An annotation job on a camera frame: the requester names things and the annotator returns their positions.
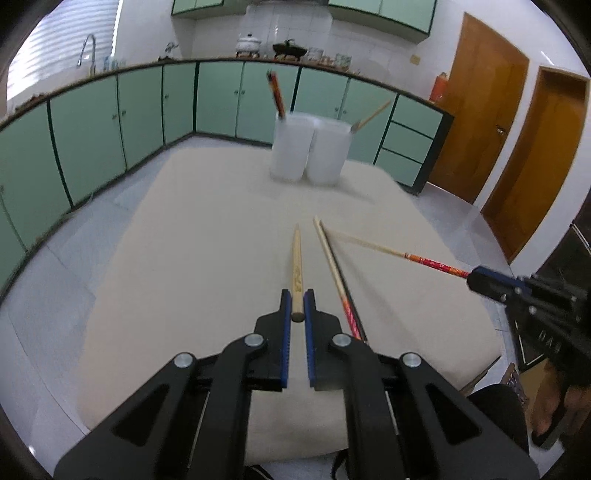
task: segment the cabinet door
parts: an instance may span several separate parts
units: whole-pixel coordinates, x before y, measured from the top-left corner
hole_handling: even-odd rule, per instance
[[[196,126],[198,132],[230,137],[236,134],[242,65],[240,61],[199,64]]]
[[[127,168],[162,145],[162,67],[119,75],[119,116]]]
[[[195,64],[165,65],[163,82],[164,140],[170,143],[193,131]]]
[[[0,132],[0,184],[6,210],[27,248],[70,208],[45,103]]]
[[[0,209],[0,290],[25,256],[17,236],[2,209]]]
[[[303,68],[295,98],[296,112],[337,118],[348,78],[334,73]]]
[[[380,15],[429,32],[436,0],[384,0]]]
[[[174,0],[173,13],[186,12],[195,8],[196,0]]]
[[[78,203],[125,171],[117,78],[88,83],[50,102],[61,169]]]
[[[285,109],[289,110],[296,86],[298,67],[266,63],[245,63],[238,106],[236,136],[273,143],[275,132],[275,102],[267,83],[267,70],[277,72]]]
[[[343,102],[341,120],[354,124],[358,120],[367,118],[388,100],[392,103],[353,136],[351,148],[349,149],[349,158],[374,163],[379,144],[388,126],[396,95],[395,92],[376,87],[370,83],[354,79],[350,81]]]
[[[382,0],[329,0],[329,5],[354,8],[372,14],[379,13],[379,6],[381,4]]]

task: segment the kitchen utensil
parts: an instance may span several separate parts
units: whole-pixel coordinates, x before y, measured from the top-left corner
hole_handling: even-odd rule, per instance
[[[275,106],[279,113],[279,118],[285,118],[285,107],[283,106],[283,98],[281,97],[281,89],[279,88],[279,81],[277,80],[277,74],[272,70],[267,72],[267,80],[269,81],[269,87],[273,93],[273,100],[275,100]]]
[[[361,326],[361,322],[358,318],[355,318],[355,315],[353,314],[353,299],[348,297],[346,294],[345,279],[338,266],[335,255],[328,243],[326,233],[324,232],[324,226],[322,225],[322,222],[317,216],[314,217],[314,227],[316,228],[316,233],[318,234],[318,239],[320,240],[320,245],[322,246],[322,250],[324,251],[326,261],[329,264],[330,273],[332,274],[333,280],[335,281],[336,290],[339,293],[340,301],[343,304],[343,310],[345,311],[345,316],[347,317],[347,323],[349,324],[349,328],[351,328],[351,333],[355,338],[360,340],[363,339],[363,341],[367,343],[367,337],[365,337],[365,332],[363,333],[364,338],[361,335],[360,330],[363,329],[363,327]]]
[[[317,118],[306,165],[306,174],[313,184],[335,185],[339,181],[352,139],[350,124],[330,118]]]
[[[342,53],[337,53],[335,57],[335,67],[341,70],[349,70],[351,66],[351,57],[349,55],[343,55]]]
[[[382,113],[384,110],[386,110],[386,108],[388,107],[388,105],[390,105],[390,103],[392,103],[392,100],[388,100],[385,104],[383,104],[380,108],[378,108],[374,113],[372,113],[365,120],[360,120],[358,122],[355,122],[353,125],[351,125],[351,133],[358,132],[363,127],[365,127],[365,125],[367,125],[369,123],[369,121],[373,120],[380,113]]]
[[[275,58],[277,58],[278,55],[285,55],[295,57],[297,58],[297,60],[299,60],[304,55],[306,55],[308,49],[292,44],[293,41],[294,39],[290,38],[289,40],[285,40],[285,42],[283,43],[273,44],[273,50],[275,50]]]
[[[249,33],[246,37],[241,37],[236,43],[237,53],[257,53],[261,47],[261,40]]]
[[[309,61],[320,61],[323,53],[324,53],[324,50],[322,50],[322,48],[312,47],[312,48],[308,49],[308,53],[306,54],[306,57],[308,58]]]
[[[275,117],[275,136],[271,150],[271,177],[298,181],[304,174],[316,119],[307,113],[289,112]]]
[[[468,275],[470,274],[470,272],[460,270],[459,268],[453,268],[449,265],[444,265],[442,263],[435,262],[434,260],[429,260],[428,258],[419,257],[418,255],[398,252],[396,250],[392,250],[391,248],[384,247],[383,245],[368,242],[366,240],[357,238],[352,235],[348,235],[346,233],[337,232],[335,230],[327,230],[327,233],[329,234],[329,236],[333,238],[338,238],[339,240],[343,240],[351,244],[361,245],[362,247],[370,248],[371,250],[376,250],[384,254],[393,255],[399,258],[405,258],[407,260],[410,260],[411,262],[420,263],[421,265],[434,268],[435,270],[439,270],[444,273],[449,273],[450,275],[453,275],[455,277],[468,278]]]
[[[295,226],[292,250],[291,320],[300,323],[306,318],[304,315],[304,281],[301,272],[300,225]]]

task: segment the kitchen counter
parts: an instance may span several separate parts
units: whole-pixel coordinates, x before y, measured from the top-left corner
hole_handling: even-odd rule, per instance
[[[80,87],[80,86],[85,85],[87,83],[101,80],[104,78],[108,78],[113,75],[117,75],[117,74],[121,74],[121,73],[125,73],[125,72],[133,72],[134,70],[141,70],[141,69],[151,68],[151,67],[155,67],[155,66],[159,66],[159,65],[192,63],[195,61],[196,62],[201,62],[201,61],[250,62],[250,61],[253,61],[253,62],[259,62],[259,63],[269,63],[269,64],[277,64],[277,65],[292,65],[295,67],[305,67],[305,68],[314,69],[314,70],[321,70],[324,72],[334,73],[334,74],[342,75],[344,77],[348,77],[348,78],[352,78],[352,79],[358,79],[363,82],[368,82],[373,85],[379,86],[381,88],[391,90],[393,92],[401,93],[406,97],[416,100],[417,102],[421,102],[425,105],[428,105],[430,108],[432,108],[438,112],[448,113],[444,109],[435,105],[433,102],[425,100],[413,93],[407,92],[406,90],[400,89],[400,88],[395,87],[393,85],[389,85],[387,83],[380,82],[378,80],[374,80],[369,77],[365,77],[362,74],[356,74],[356,73],[352,73],[352,72],[344,72],[343,70],[339,70],[339,69],[336,69],[333,67],[326,67],[326,66],[322,66],[322,65],[317,65],[317,64],[310,63],[307,61],[276,60],[276,59],[263,59],[263,58],[251,59],[251,58],[236,58],[236,57],[204,57],[204,58],[199,58],[199,59],[160,60],[160,61],[155,61],[152,63],[142,63],[142,64],[137,64],[137,65],[131,65],[131,66],[128,66],[128,67],[125,67],[122,69],[110,70],[110,71],[104,72],[104,73],[97,73],[93,77],[88,77],[88,78],[85,78],[82,80],[78,80],[76,82],[69,83],[68,85],[64,85],[63,87],[56,89],[52,92],[41,93],[39,95],[35,95],[33,99],[30,99],[30,100],[22,103],[19,107],[17,107],[17,110],[12,115],[7,116],[4,120],[0,121],[0,130],[2,128],[4,128],[4,126],[10,124],[13,120],[23,116],[25,113],[27,113],[30,110],[33,110],[36,106],[42,104],[43,102],[45,102],[53,97],[56,97],[58,95],[61,95],[62,93],[67,92],[68,90],[72,90],[74,88]]]

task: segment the table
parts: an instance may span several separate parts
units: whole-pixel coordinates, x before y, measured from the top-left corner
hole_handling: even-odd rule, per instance
[[[377,167],[347,161],[336,187],[269,176],[263,148],[187,148],[160,171],[120,241],[96,295],[79,365],[78,409],[92,428],[175,354],[220,352],[277,310],[290,287],[301,228],[304,289],[349,332],[312,223],[457,265],[407,193]],[[500,355],[478,297],[459,278],[335,241],[372,348],[420,353],[461,388]],[[292,324],[290,379],[254,392],[250,463],[347,445],[340,391],[309,388],[303,324]]]

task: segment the white plastic cup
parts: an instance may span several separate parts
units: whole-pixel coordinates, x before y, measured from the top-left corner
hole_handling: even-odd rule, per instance
[[[271,176],[298,181],[304,174],[316,118],[307,113],[290,112],[281,120],[275,115],[275,136],[271,150]]]
[[[349,155],[353,140],[351,125],[339,120],[317,118],[306,174],[316,185],[335,185]]]

